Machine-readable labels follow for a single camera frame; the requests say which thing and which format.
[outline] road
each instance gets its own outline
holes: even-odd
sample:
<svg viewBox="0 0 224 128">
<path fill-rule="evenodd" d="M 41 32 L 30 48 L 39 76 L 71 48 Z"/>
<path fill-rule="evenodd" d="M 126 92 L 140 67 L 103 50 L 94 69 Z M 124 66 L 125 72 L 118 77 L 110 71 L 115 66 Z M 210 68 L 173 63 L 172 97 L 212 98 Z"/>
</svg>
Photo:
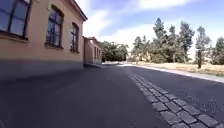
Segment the road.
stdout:
<svg viewBox="0 0 224 128">
<path fill-rule="evenodd" d="M 224 122 L 224 84 L 138 67 L 123 67 L 158 85 L 202 113 Z"/>
<path fill-rule="evenodd" d="M 0 82 L 0 120 L 5 128 L 170 127 L 114 66 Z"/>
</svg>

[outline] blue sky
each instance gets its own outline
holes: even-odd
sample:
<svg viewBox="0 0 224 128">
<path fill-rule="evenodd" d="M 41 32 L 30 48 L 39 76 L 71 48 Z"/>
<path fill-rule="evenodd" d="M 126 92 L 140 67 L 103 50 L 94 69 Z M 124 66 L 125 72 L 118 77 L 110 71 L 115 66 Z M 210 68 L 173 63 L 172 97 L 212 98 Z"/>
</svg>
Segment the blue sky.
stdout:
<svg viewBox="0 0 224 128">
<path fill-rule="evenodd" d="M 95 36 L 100 41 L 132 44 L 136 36 L 155 34 L 153 24 L 157 17 L 168 30 L 180 21 L 190 23 L 195 31 L 202 25 L 213 44 L 224 36 L 224 0 L 76 0 L 89 20 L 84 23 L 84 36 Z M 194 46 L 189 54 L 194 56 Z"/>
</svg>

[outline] lawn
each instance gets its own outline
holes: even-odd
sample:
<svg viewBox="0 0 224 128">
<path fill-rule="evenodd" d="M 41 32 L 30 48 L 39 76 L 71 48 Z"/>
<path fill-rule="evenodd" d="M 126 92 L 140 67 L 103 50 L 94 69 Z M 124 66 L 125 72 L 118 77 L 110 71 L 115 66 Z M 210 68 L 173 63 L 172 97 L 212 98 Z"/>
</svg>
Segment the lawn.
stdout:
<svg viewBox="0 0 224 128">
<path fill-rule="evenodd" d="M 138 62 L 138 64 L 149 66 L 149 67 L 181 70 L 181 71 L 187 71 L 192 73 L 210 74 L 210 75 L 224 77 L 224 65 L 202 65 L 202 68 L 198 69 L 198 66 L 194 64 L 179 64 L 179 63 L 155 64 L 155 63 L 146 63 L 146 62 Z"/>
</svg>

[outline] cobblestone strip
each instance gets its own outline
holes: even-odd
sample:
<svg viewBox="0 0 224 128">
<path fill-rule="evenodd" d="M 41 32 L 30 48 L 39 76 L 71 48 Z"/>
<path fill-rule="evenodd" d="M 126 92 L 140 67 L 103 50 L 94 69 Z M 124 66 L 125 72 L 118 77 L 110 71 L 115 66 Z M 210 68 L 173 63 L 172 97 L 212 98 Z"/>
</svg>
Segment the cobblestone strip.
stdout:
<svg viewBox="0 0 224 128">
<path fill-rule="evenodd" d="M 128 75 L 172 128 L 224 128 L 222 123 L 201 114 L 198 109 L 143 77 L 132 72 Z"/>
</svg>

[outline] yellow building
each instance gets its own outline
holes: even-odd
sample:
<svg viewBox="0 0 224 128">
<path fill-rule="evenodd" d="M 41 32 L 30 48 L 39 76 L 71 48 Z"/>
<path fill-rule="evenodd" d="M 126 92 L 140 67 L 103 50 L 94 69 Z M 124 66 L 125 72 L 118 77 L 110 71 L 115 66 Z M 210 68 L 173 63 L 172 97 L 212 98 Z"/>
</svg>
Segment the yellow building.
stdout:
<svg viewBox="0 0 224 128">
<path fill-rule="evenodd" d="M 86 20 L 75 0 L 2 0 L 0 80 L 82 69 Z"/>
<path fill-rule="evenodd" d="M 86 38 L 84 37 L 85 53 L 84 61 L 85 64 L 101 64 L 102 63 L 102 43 L 99 42 L 95 37 Z"/>
</svg>

